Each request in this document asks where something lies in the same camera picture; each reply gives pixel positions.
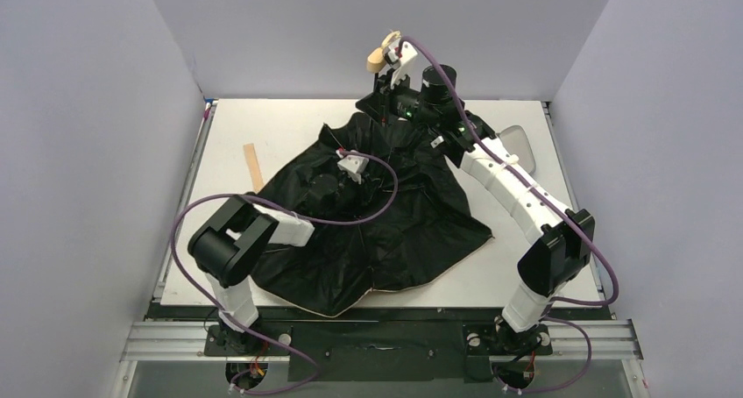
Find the beige umbrella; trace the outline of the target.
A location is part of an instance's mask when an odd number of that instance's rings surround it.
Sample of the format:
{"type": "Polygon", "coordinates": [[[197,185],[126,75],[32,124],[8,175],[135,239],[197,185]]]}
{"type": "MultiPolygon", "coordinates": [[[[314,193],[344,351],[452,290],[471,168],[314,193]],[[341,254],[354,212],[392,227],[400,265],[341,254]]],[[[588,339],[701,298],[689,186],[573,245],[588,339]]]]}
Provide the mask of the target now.
{"type": "Polygon", "coordinates": [[[368,220],[319,225],[304,247],[269,247],[251,274],[254,283],[296,307],[333,317],[371,292],[429,284],[485,245],[492,231],[471,214],[450,160],[433,140],[423,126],[407,120],[382,125],[357,108],[346,124],[324,125],[316,141],[273,178],[345,176],[336,151],[359,152],[369,162],[347,210],[368,220]]]}

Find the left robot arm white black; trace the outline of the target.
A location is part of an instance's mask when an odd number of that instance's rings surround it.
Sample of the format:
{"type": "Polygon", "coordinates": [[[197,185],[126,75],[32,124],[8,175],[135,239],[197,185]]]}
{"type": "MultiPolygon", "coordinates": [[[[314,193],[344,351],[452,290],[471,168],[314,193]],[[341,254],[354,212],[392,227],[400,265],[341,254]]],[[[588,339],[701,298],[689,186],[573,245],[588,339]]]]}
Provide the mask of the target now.
{"type": "Polygon", "coordinates": [[[257,350],[272,340],[252,328],[259,320],[249,277],[271,245],[304,247],[317,226],[367,222],[347,209],[357,196],[350,176],[321,173],[276,175],[257,193],[220,194],[220,208],[195,231],[187,252],[208,286],[193,286],[216,307],[225,341],[237,352],[257,350]]]}

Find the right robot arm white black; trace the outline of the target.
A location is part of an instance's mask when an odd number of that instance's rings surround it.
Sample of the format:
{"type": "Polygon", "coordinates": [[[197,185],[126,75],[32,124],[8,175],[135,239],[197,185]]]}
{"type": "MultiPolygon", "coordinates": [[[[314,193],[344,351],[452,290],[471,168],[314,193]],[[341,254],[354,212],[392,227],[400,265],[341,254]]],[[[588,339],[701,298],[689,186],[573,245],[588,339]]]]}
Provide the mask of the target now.
{"type": "Polygon", "coordinates": [[[454,68],[425,68],[418,90],[410,88],[400,66],[370,65],[367,70],[374,75],[372,92],[357,101],[357,108],[386,122],[396,117],[423,126],[433,134],[433,145],[478,181],[521,228],[531,245],[517,264],[520,284],[496,324],[512,333],[534,329],[563,288],[588,266],[593,216],[556,200],[496,132],[464,108],[452,90],[454,68]]]}

